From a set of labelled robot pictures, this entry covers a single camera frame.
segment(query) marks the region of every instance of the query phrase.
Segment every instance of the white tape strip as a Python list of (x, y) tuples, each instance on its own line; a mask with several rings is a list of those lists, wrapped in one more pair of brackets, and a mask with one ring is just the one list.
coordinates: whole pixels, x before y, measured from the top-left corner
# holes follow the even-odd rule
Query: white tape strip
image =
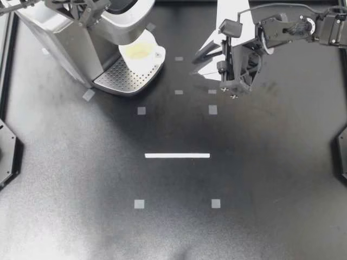
[(145, 153), (145, 158), (210, 158), (209, 153)]

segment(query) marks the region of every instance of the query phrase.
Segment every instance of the cable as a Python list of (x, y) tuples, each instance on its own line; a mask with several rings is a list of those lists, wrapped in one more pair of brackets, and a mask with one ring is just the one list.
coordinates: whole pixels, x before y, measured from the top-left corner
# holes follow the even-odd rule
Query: cable
[(345, 6), (342, 6), (342, 5), (334, 5), (332, 7), (329, 7), (323, 14), (323, 17), (325, 17), (328, 13), (330, 13), (331, 10), (334, 10), (334, 9), (339, 9), (339, 10), (343, 10), (345, 11), (345, 13), (347, 13), (347, 7)]
[(247, 10), (244, 10), (244, 11), (241, 11), (241, 12), (238, 12), (237, 13), (237, 21), (240, 22), (240, 18), (241, 18), (241, 15), (245, 12), (249, 12), (249, 11), (253, 11), (253, 10), (256, 10), (256, 9), (261, 9), (261, 8), (266, 8), (266, 7), (303, 7), (303, 8), (306, 8), (306, 9), (309, 9), (309, 11), (311, 11), (312, 13), (314, 14), (318, 14), (318, 15), (322, 15), (324, 14), (325, 12), (321, 12), (321, 11), (318, 11), (312, 7), (309, 7), (308, 5), (306, 4), (291, 4), (291, 3), (272, 3), (272, 4), (262, 4), (262, 5), (257, 5), (255, 7), (252, 7), (252, 8), (249, 8)]

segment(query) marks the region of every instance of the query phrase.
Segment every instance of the coffee cup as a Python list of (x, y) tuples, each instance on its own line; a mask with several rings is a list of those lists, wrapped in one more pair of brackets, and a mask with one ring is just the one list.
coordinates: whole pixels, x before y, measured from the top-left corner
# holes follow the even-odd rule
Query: coffee cup
[(136, 74), (147, 74), (155, 66), (160, 66), (165, 60), (165, 49), (158, 46), (154, 36), (144, 32), (136, 41), (128, 45), (120, 45), (119, 51), (128, 68)]

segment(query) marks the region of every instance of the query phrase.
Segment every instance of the drip tray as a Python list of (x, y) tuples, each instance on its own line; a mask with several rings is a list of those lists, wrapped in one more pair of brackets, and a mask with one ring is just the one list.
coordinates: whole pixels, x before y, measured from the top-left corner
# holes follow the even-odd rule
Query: drip tray
[(114, 65), (94, 80), (94, 84), (96, 88), (114, 95), (136, 95), (154, 79), (163, 63), (154, 66), (148, 74), (138, 75), (129, 70), (120, 57)]

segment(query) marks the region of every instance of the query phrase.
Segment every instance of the black mat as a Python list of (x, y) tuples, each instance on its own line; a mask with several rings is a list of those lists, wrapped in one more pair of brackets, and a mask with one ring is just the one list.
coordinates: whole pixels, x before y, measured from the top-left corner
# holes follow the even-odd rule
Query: black mat
[[(150, 16), (164, 70), (140, 96), (96, 90), (90, 102), (20, 25), (7, 123), (25, 151), (0, 193), (0, 259), (344, 259), (347, 187), (332, 144), (347, 122), (339, 50), (280, 47), (252, 95), (232, 100), (189, 76), (215, 4)], [(211, 159), (144, 158), (184, 152)]]

